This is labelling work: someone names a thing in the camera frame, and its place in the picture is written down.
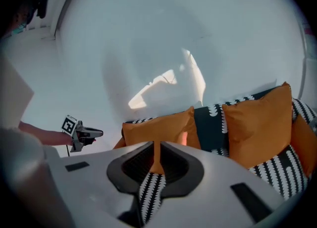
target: black and white patterned cushion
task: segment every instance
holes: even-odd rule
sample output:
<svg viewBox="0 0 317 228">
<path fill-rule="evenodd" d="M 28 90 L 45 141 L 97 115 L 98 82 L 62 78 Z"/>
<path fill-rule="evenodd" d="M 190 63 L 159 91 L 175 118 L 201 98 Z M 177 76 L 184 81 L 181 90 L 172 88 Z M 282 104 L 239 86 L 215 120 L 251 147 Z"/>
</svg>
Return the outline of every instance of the black and white patterned cushion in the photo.
<svg viewBox="0 0 317 228">
<path fill-rule="evenodd" d="M 264 92 L 260 92 L 260 93 L 250 95 L 244 98 L 236 99 L 234 101 L 229 101 L 225 103 L 216 104 L 213 106 L 195 109 L 194 116 L 195 116 L 195 123 L 197 127 L 197 135 L 199 137 L 202 150 L 210 151 L 214 154 L 228 157 L 229 156 L 228 154 L 229 139 L 228 139 L 228 133 L 227 133 L 227 123 L 225 120 L 224 112 L 221 107 L 222 104 L 232 105 L 244 100 L 257 100 L 262 98 L 271 90 L 272 89 L 269 89 Z M 293 99 L 293 120 L 296 119 L 298 114 L 301 114 L 307 123 L 309 123 L 313 118 L 317 116 L 316 113 L 312 111 L 306 104 L 304 104 L 298 99 Z M 135 120 L 135 121 L 130 121 L 128 123 L 134 123 L 134 124 L 142 123 L 151 119 L 153 118 L 151 117 L 151 118 L 146 118 L 142 120 Z M 296 189 L 294 189 L 294 186 L 292 186 L 294 184 L 288 185 L 288 188 L 290 188 L 290 193 L 288 193 L 288 195 L 291 196 L 293 192 L 300 191 L 300 186 L 296 176 L 298 175 L 297 170 L 295 170 L 294 167 L 291 167 L 291 166 L 289 167 L 292 173 L 290 173 L 290 169 L 284 172 L 286 174 L 285 177 L 287 178 L 286 179 L 287 182 L 293 181 L 288 179 L 290 176 L 289 174 L 297 173 L 295 174 Z M 307 185 L 307 179 L 305 176 L 303 181 L 305 181 L 304 182 L 305 184 L 302 186 L 302 190 Z M 159 174 L 153 174 L 153 173 L 148 173 L 142 185 L 140 186 L 139 201 L 141 204 L 141 213 L 142 213 L 142 219 L 144 223 L 147 223 L 151 219 L 151 217 L 158 211 L 161 205 L 160 192 L 165 186 L 166 186 L 165 176 L 159 175 Z M 284 195 L 284 191 L 282 191 L 281 194 L 284 196 L 285 199 L 287 199 L 286 198 L 287 194 Z"/>
<path fill-rule="evenodd" d="M 139 201 L 142 220 L 146 224 L 159 210 L 161 205 L 160 193 L 165 188 L 164 175 L 148 173 L 140 186 Z"/>
<path fill-rule="evenodd" d="M 274 187 L 285 200 L 307 187 L 308 179 L 291 145 L 270 160 L 249 170 Z"/>
<path fill-rule="evenodd" d="M 309 124 L 315 117 L 317 117 L 317 114 L 305 103 L 303 103 L 299 99 L 293 98 L 293 121 L 295 121 L 298 114 L 301 114 L 307 124 Z"/>
</svg>

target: orange fabric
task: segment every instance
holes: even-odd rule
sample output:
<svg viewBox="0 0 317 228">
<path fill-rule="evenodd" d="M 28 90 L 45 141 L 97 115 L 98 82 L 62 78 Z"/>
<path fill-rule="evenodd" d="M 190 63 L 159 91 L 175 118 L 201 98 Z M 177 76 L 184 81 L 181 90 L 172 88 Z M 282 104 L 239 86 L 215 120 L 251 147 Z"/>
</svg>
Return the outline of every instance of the orange fabric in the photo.
<svg viewBox="0 0 317 228">
<path fill-rule="evenodd" d="M 173 115 L 139 123 L 122 125 L 126 145 L 154 141 L 154 163 L 150 172 L 164 174 L 160 164 L 160 142 L 169 141 L 200 149 L 194 119 L 194 107 Z"/>
<path fill-rule="evenodd" d="M 284 83 L 259 100 L 222 105 L 228 127 L 229 157 L 245 168 L 263 163 L 291 141 L 292 94 Z"/>
<path fill-rule="evenodd" d="M 114 146 L 113 149 L 118 149 L 118 148 L 122 148 L 122 147 L 126 147 L 126 143 L 125 140 L 122 138 L 120 138 L 119 142 Z"/>
<path fill-rule="evenodd" d="M 309 176 L 317 167 L 317 137 L 300 114 L 292 125 L 291 146 L 301 161 L 304 173 Z"/>
</svg>

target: person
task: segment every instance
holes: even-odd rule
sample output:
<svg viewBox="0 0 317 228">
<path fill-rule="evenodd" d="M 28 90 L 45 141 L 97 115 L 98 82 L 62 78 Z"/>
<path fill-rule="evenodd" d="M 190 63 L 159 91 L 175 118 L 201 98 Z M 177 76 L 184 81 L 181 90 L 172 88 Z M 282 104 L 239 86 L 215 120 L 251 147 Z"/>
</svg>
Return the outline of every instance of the person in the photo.
<svg viewBox="0 0 317 228">
<path fill-rule="evenodd" d="M 6 37 L 12 31 L 19 29 L 19 27 L 25 27 L 25 25 L 31 21 L 34 14 L 34 11 L 32 11 L 33 9 L 31 9 L 33 2 L 34 0 L 7 0 L 4 2 L 3 10 L 5 11 L 5 14 L 0 29 L 1 38 Z M 12 68 L 9 74 L 11 79 L 21 78 L 13 67 L 10 68 Z M 5 107 L 2 106 L 1 116 L 3 116 L 4 113 Z M 17 127 L 19 130 L 35 136 L 45 145 L 72 145 L 71 136 L 63 132 L 46 131 L 22 121 L 19 122 Z"/>
</svg>

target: white curved wall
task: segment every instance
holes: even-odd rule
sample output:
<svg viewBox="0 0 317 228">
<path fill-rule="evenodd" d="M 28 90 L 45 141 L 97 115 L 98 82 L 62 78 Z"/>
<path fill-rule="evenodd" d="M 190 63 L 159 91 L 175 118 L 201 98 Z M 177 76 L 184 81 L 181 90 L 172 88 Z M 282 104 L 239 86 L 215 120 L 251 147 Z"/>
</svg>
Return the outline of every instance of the white curved wall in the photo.
<svg viewBox="0 0 317 228">
<path fill-rule="evenodd" d="M 299 93 L 304 52 L 291 0 L 73 0 L 60 35 L 77 106 L 109 146 L 126 120 L 283 81 Z"/>
</svg>

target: hand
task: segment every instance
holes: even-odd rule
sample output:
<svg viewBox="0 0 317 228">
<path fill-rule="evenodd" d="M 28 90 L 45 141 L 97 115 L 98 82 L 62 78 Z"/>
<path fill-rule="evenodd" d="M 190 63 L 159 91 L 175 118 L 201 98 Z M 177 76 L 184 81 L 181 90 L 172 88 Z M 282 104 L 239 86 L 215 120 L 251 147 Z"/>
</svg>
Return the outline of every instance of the hand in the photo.
<svg viewBox="0 0 317 228">
<path fill-rule="evenodd" d="M 48 145 L 72 145 L 73 139 L 64 132 L 49 131 L 46 135 L 46 141 L 43 144 Z"/>
</svg>

